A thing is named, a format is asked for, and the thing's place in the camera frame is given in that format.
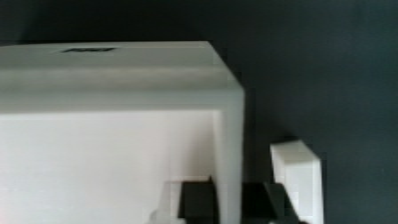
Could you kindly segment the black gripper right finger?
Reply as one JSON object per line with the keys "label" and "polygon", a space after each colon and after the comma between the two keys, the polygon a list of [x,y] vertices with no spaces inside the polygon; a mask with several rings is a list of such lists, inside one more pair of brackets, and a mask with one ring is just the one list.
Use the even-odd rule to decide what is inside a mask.
{"label": "black gripper right finger", "polygon": [[298,218],[286,189],[278,183],[243,184],[241,224],[309,224]]}

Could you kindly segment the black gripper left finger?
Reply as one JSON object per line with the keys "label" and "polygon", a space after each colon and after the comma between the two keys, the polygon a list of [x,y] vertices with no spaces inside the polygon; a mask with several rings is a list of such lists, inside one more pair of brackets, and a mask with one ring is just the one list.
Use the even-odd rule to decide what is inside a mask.
{"label": "black gripper left finger", "polygon": [[218,224],[218,199],[211,177],[163,182],[149,224]]}

